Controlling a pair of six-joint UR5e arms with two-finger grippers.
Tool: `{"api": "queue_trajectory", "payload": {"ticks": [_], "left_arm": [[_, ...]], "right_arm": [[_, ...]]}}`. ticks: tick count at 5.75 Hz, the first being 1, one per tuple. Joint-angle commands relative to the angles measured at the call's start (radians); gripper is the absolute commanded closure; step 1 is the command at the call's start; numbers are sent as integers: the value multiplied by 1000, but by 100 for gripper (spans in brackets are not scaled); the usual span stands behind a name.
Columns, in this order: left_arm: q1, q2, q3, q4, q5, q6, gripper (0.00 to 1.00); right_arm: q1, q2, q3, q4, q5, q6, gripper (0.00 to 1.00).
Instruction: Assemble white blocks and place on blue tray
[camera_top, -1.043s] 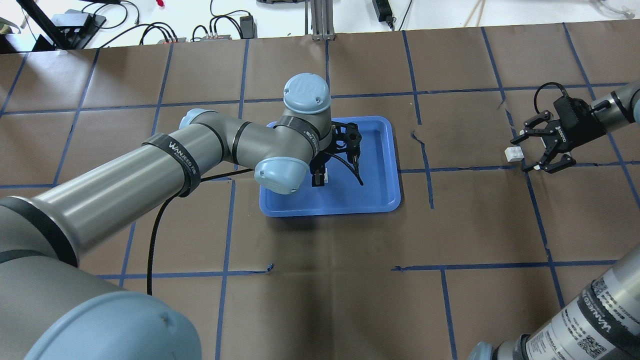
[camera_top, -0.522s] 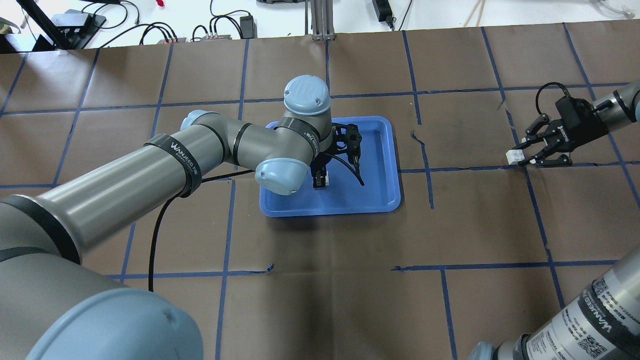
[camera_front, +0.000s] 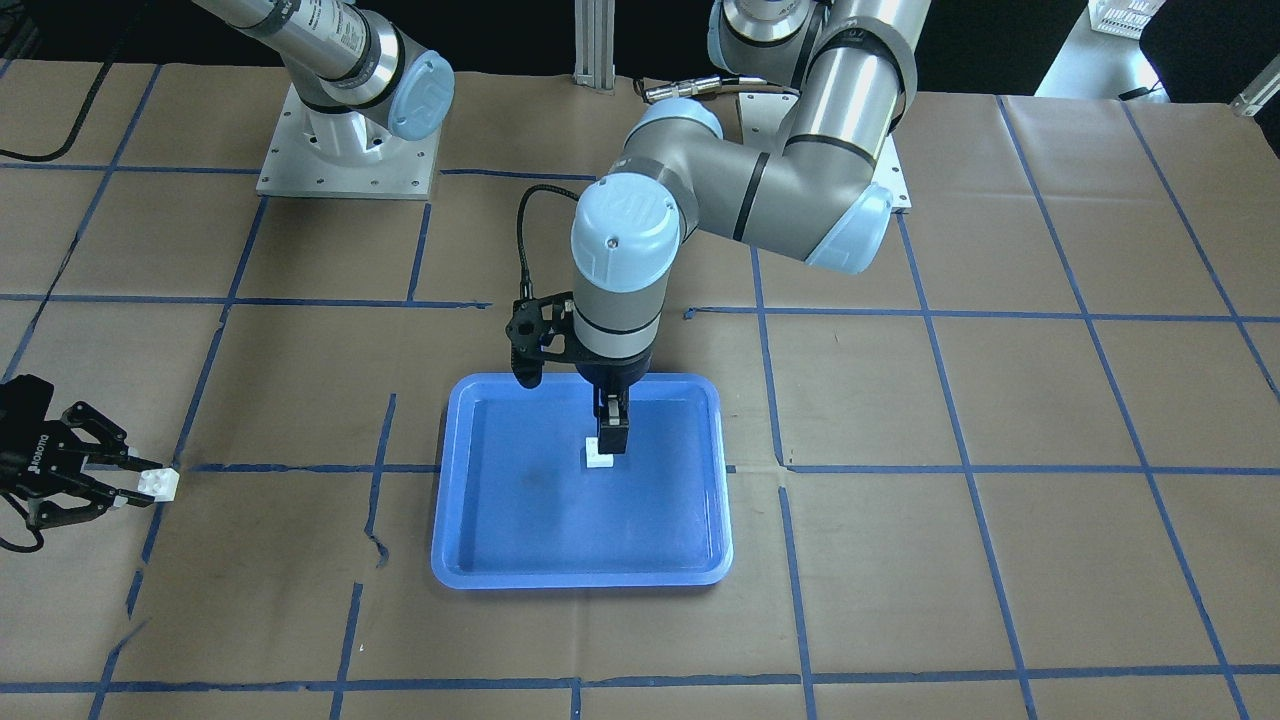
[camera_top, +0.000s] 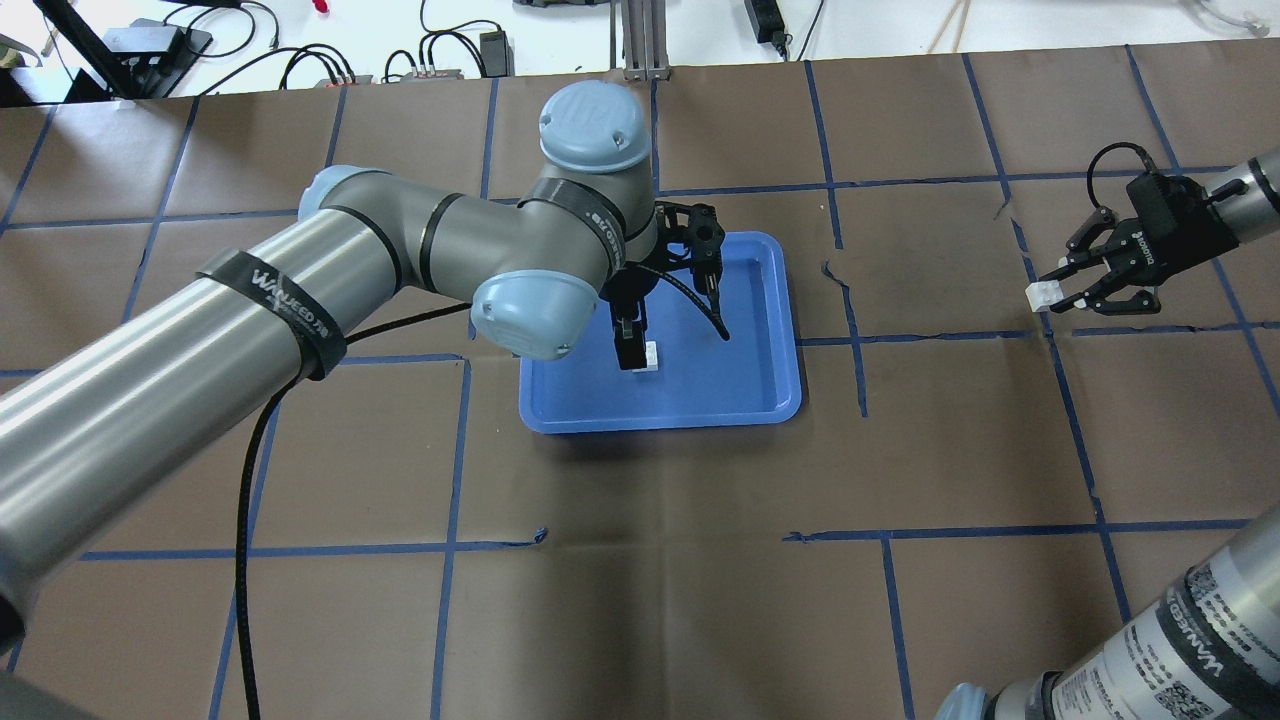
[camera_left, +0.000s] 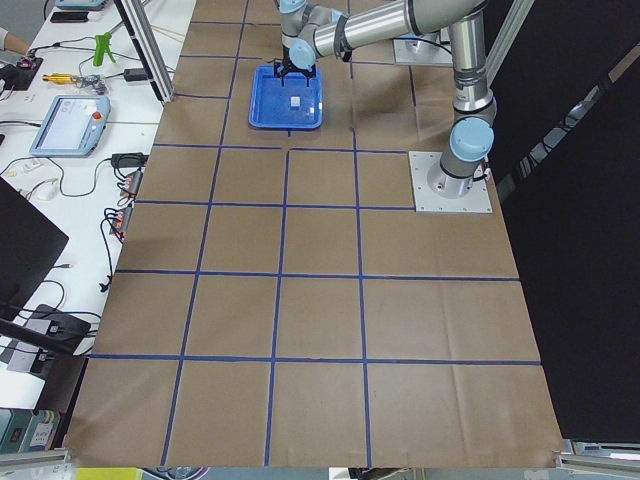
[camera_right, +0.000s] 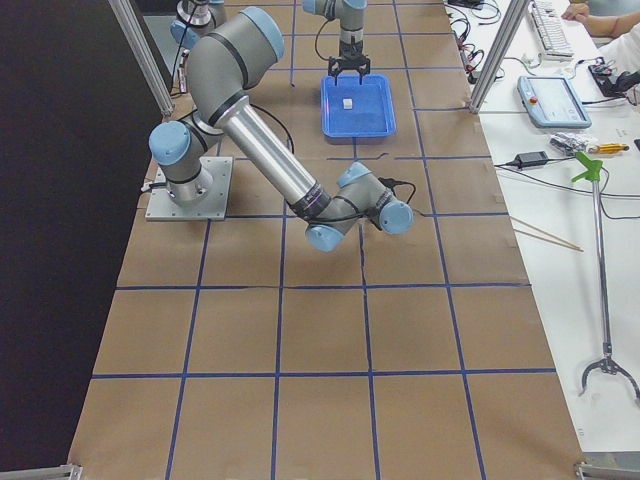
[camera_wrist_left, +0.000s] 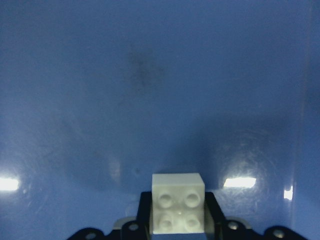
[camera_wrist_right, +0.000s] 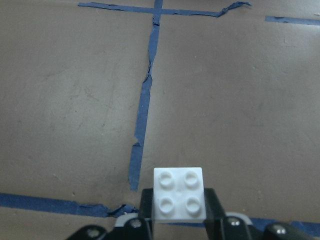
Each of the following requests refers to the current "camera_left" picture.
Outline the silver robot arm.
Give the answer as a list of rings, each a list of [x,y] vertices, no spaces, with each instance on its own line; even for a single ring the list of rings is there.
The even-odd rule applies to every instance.
[[[388,1],[356,13],[309,1],[280,1],[283,55],[274,74],[316,75],[319,59],[348,62],[363,46],[390,40],[402,65],[453,70],[454,122],[447,146],[427,173],[427,184],[447,199],[466,196],[494,142],[496,101],[489,87],[482,1]]]

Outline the person forearm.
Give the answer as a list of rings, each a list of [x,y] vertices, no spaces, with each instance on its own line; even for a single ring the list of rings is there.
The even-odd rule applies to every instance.
[[[10,51],[22,56],[29,52],[29,45],[5,28],[0,28],[0,48],[2,51]]]

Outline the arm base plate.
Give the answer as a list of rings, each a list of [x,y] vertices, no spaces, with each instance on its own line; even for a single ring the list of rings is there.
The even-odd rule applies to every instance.
[[[408,153],[415,211],[435,214],[492,214],[482,165],[466,179],[448,176],[440,165],[441,152]]]
[[[396,39],[393,41],[395,63],[409,66],[451,67],[452,56],[446,46],[432,44],[423,39]]]

